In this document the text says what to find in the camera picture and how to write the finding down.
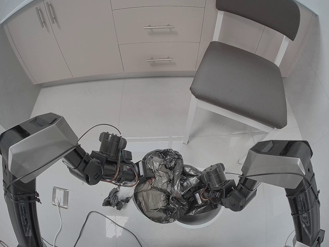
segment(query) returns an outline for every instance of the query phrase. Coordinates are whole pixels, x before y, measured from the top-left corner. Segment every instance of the chair backrest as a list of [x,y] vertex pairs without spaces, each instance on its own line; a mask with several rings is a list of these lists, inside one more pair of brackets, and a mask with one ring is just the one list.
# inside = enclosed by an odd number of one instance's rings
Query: chair backrest
[[216,0],[216,8],[272,28],[294,40],[300,11],[294,0]]

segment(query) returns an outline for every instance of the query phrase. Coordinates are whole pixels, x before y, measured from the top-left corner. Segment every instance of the chair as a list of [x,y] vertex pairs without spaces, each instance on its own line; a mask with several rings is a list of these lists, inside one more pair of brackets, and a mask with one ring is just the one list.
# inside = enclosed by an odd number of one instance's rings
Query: chair
[[[209,44],[190,87],[192,97],[183,143],[187,144],[196,107],[265,131],[272,138],[287,125],[285,90],[279,65],[299,28],[294,0],[216,0],[219,10]],[[218,42],[224,12],[270,27],[284,38],[272,63],[256,54]]]

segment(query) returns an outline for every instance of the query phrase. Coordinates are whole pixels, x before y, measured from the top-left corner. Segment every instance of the floor electrical outlet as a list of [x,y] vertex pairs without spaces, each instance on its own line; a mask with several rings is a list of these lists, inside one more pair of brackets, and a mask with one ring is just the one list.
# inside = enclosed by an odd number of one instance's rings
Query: floor electrical outlet
[[60,188],[60,187],[53,187],[53,196],[52,196],[52,203],[55,204],[55,199],[60,199],[60,207],[68,208],[68,189]]

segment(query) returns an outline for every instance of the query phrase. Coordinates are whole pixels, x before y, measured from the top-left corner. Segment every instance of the chair seat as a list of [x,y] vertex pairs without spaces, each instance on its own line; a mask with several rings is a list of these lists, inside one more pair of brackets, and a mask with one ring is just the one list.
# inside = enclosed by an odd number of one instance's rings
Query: chair seat
[[191,93],[270,127],[287,125],[279,67],[251,52],[212,41],[191,85]]

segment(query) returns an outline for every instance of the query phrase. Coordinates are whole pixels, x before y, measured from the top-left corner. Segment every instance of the barcode label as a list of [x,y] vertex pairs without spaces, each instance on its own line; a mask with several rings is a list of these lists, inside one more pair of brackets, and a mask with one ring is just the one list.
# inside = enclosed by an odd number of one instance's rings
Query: barcode label
[[142,161],[139,162],[139,174],[140,174],[141,176],[144,175]]
[[200,196],[199,196],[199,193],[195,193],[195,198],[196,198],[196,201],[198,202],[198,204],[201,204],[201,199],[200,199]]

